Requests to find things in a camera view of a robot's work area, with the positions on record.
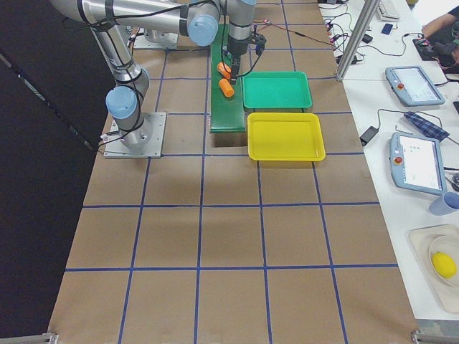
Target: touchscreen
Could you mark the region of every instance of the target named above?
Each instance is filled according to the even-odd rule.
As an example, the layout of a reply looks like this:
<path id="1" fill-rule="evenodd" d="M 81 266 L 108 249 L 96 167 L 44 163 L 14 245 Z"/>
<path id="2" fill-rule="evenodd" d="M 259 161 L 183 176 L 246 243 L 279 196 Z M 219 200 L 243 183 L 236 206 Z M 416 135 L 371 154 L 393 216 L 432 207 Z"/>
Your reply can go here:
<path id="1" fill-rule="evenodd" d="M 394 72 L 412 100 L 426 101 L 439 99 L 419 69 L 399 68 L 395 69 Z"/>
<path id="2" fill-rule="evenodd" d="M 403 147 L 404 182 L 441 190 L 435 142 L 400 136 Z"/>

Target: yellow lemon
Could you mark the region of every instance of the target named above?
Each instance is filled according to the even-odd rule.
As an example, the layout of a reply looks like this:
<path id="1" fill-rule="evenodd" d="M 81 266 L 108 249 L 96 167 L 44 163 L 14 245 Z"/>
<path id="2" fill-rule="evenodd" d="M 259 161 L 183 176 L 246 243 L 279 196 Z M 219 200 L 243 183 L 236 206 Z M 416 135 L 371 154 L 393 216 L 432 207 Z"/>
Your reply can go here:
<path id="1" fill-rule="evenodd" d="M 431 260 L 435 271 L 444 278 L 451 278 L 458 270 L 453 258 L 446 253 L 436 252 L 432 255 Z"/>

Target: power adapter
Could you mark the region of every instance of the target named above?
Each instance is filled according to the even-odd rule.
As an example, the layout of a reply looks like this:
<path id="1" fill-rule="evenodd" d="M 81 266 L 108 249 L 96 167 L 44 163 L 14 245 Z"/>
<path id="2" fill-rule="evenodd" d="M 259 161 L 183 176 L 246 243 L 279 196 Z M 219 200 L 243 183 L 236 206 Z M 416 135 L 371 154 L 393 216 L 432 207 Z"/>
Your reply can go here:
<path id="1" fill-rule="evenodd" d="M 373 37 L 371 37 L 369 34 L 365 34 L 364 38 L 361 39 L 365 43 L 370 43 L 373 40 Z"/>
<path id="2" fill-rule="evenodd" d="M 368 129 L 365 130 L 365 133 L 361 134 L 360 136 L 360 143 L 362 146 L 366 146 L 366 144 L 368 142 L 370 142 L 372 140 L 372 138 L 374 136 L 376 136 L 376 134 L 379 132 L 379 129 L 378 128 L 375 128 L 375 127 L 370 127 Z"/>

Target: blue cup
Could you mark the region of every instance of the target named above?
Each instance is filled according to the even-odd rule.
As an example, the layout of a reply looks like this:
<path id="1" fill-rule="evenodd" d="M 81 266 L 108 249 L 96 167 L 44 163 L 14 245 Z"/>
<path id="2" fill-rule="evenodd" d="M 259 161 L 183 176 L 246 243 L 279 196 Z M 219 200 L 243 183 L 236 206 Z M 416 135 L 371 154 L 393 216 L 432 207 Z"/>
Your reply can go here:
<path id="1" fill-rule="evenodd" d="M 459 209 L 459 195 L 454 192 L 444 193 L 430 204 L 429 210 L 432 214 L 442 216 L 450 214 Z"/>

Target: table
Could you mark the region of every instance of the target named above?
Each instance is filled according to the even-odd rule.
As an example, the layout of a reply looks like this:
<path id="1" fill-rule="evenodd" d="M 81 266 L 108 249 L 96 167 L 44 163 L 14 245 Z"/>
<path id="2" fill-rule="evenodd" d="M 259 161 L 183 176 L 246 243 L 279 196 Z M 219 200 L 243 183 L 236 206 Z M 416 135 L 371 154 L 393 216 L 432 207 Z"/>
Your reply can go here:
<path id="1" fill-rule="evenodd" d="M 404 1 L 394 1 L 394 5 L 402 16 L 390 35 L 380 34 L 384 23 L 374 17 L 371 22 L 373 36 L 371 45 L 383 52 L 398 53 L 402 51 L 401 37 L 406 33 L 420 32 L 420 25 L 416 23 L 410 9 Z M 355 25 L 363 1 L 350 1 L 349 13 L 352 15 L 352 25 Z M 336 6 L 321 6 L 324 16 L 343 13 L 343 9 Z M 340 16 L 333 22 L 339 23 L 344 30 L 349 31 L 349 16 Z M 403 65 L 420 65 L 434 83 L 445 81 L 445 76 L 436 62 L 426 62 L 420 59 L 411 40 L 415 36 L 405 37 L 407 43 L 406 52 L 402 57 L 387 57 L 372 48 L 360 48 L 364 53 L 363 62 L 350 66 L 344 76 L 344 87 L 352 109 L 357 130 L 361 135 L 370 125 L 378 124 L 377 110 L 384 108 L 400 111 L 424 111 L 441 117 L 443 127 L 451 133 L 451 137 L 459 139 L 459 114 L 453 107 L 453 101 L 459 97 L 459 85 L 448 83 L 439 87 L 440 92 L 446 99 L 445 104 L 423 107 L 405 107 L 391 90 L 386 81 L 384 71 L 386 67 Z M 436 196 L 427 193 L 404 190 L 397 188 L 390 176 L 389 169 L 389 139 L 395 131 L 395 125 L 399 130 L 415 132 L 413 127 L 402 114 L 382 113 L 381 128 L 379 133 L 365 147 L 366 161 L 374 180 L 377 196 L 381 204 L 386 221 L 387 229 L 391 237 L 392 246 L 397 257 L 404 285 L 410 299 L 413 313 L 417 319 L 429 320 L 459 320 L 458 314 L 444 311 L 436 299 L 435 292 L 429 286 L 423 271 L 417 261 L 416 255 L 410 245 L 408 234 L 413 229 L 439 224 L 459 223 L 459 213 L 447 216 L 433 216 L 428 211 L 428 206 Z M 443 163 L 449 167 L 459 167 L 458 146 L 446 140 L 441 143 Z"/>

